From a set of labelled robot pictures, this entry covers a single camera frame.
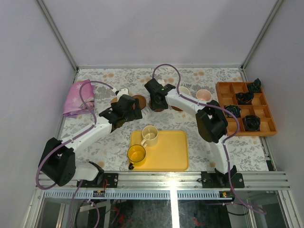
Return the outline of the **dark brown coaster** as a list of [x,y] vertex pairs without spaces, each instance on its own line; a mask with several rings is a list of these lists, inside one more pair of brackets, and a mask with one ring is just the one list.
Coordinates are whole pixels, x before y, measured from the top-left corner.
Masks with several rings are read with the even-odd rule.
[[179,108],[177,108],[177,107],[175,107],[175,106],[171,106],[172,107],[172,109],[174,109],[175,111],[178,111],[178,112],[182,112],[183,110],[181,110],[181,109],[179,109]]
[[145,99],[144,96],[142,96],[142,95],[134,95],[133,98],[139,100],[139,105],[140,105],[140,109],[141,110],[146,107],[147,102],[146,102],[146,99]]
[[149,100],[149,108],[150,108],[152,111],[154,111],[154,112],[162,112],[162,111],[164,111],[164,109],[157,109],[157,110],[154,110],[154,109],[152,108],[151,100]]

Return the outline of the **woven tan coaster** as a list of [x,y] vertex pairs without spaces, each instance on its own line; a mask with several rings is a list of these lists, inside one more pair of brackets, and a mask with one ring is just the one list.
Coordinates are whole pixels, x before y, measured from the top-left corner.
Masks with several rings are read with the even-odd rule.
[[110,103],[116,103],[118,100],[117,100],[117,98],[115,97],[114,99],[112,99],[111,101],[110,101]]

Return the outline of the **dark brown coaster bottom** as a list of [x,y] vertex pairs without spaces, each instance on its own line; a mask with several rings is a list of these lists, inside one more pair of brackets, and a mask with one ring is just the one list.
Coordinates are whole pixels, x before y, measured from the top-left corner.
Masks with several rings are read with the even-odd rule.
[[182,112],[183,110],[181,110],[181,109],[179,109],[179,108],[177,108],[177,107],[175,107],[175,106],[171,106],[172,107],[172,109],[174,109],[175,111],[178,111],[178,112]]

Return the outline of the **white mug green handle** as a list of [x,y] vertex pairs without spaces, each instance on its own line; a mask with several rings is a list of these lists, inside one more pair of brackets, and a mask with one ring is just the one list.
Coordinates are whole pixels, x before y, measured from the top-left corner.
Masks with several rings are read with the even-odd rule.
[[188,97],[190,95],[189,89],[184,86],[179,86],[178,92],[179,92],[180,97],[182,97],[182,96]]

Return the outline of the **cream mug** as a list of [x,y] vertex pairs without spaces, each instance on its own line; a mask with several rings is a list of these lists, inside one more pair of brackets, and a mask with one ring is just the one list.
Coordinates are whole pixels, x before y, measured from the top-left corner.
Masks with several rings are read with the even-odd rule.
[[141,146],[144,148],[146,146],[153,147],[157,144],[158,142],[158,129],[154,126],[146,126],[142,130],[142,141],[141,141]]

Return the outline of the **pink mug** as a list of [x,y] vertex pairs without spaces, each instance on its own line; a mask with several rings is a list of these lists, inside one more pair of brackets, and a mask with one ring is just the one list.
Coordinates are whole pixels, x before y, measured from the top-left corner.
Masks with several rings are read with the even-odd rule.
[[200,89],[196,92],[196,98],[201,101],[210,102],[212,100],[212,94],[209,90]]

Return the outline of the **yellow mug black handle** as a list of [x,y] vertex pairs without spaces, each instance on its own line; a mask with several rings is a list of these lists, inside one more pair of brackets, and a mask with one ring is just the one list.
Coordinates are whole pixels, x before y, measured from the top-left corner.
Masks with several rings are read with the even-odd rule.
[[129,161],[128,170],[133,170],[135,167],[142,166],[146,160],[146,150],[141,145],[132,145],[127,152]]

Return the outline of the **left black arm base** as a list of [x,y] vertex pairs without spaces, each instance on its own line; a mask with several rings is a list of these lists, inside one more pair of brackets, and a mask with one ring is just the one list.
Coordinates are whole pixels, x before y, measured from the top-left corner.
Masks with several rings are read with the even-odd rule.
[[77,167],[74,175],[77,187],[82,188],[117,188],[118,177],[118,173],[105,173],[91,164]]

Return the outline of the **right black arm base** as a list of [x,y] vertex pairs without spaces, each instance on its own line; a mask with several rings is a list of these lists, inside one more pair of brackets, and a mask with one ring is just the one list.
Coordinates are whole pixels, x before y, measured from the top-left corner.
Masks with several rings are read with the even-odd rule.
[[215,172],[201,172],[201,183],[203,188],[231,188],[230,182],[233,188],[242,189],[245,187],[243,175],[237,171],[234,165],[230,170],[230,177],[228,172],[223,174],[215,169]]

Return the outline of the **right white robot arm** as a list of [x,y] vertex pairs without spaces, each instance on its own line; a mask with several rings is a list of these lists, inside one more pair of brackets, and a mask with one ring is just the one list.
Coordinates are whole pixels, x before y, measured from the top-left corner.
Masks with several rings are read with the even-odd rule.
[[196,118],[199,135],[210,144],[216,160],[215,170],[219,172],[216,180],[219,186],[228,187],[233,183],[236,167],[230,163],[230,157],[225,140],[227,140],[228,122],[215,100],[203,102],[180,92],[171,85],[162,86],[155,78],[148,81],[144,87],[150,95],[152,110],[164,110],[169,106],[177,107]]

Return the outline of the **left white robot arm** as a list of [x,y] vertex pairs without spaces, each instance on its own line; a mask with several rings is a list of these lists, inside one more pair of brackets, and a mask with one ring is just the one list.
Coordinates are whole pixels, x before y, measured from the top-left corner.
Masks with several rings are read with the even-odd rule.
[[139,99],[122,95],[110,108],[102,111],[96,123],[87,126],[77,135],[63,142],[56,138],[47,141],[41,156],[38,173],[47,175],[60,187],[71,180],[78,180],[88,187],[100,187],[104,182],[104,170],[96,163],[77,163],[76,153],[123,126],[124,123],[142,119]]

